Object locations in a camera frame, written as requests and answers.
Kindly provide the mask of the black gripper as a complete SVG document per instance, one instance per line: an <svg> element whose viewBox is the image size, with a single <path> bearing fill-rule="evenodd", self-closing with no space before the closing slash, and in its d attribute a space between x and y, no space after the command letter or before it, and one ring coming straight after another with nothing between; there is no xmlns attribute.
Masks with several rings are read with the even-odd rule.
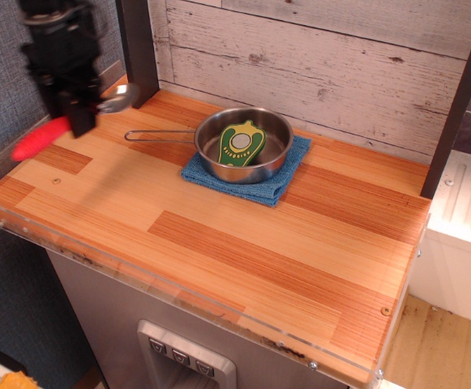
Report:
<svg viewBox="0 0 471 389"><path fill-rule="evenodd" d="M101 53L93 22L27 24L32 41L21 51L52 119L68 117L75 138L96 126L101 102L95 61Z"/></svg>

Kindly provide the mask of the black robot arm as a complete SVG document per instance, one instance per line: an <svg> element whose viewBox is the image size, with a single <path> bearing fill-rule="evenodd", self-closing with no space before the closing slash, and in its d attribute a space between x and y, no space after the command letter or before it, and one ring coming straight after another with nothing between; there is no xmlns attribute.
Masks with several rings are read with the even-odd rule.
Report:
<svg viewBox="0 0 471 389"><path fill-rule="evenodd" d="M96 126L101 79L99 34L89 1L20 1L32 41L21 46L51 118L69 120L78 138Z"/></svg>

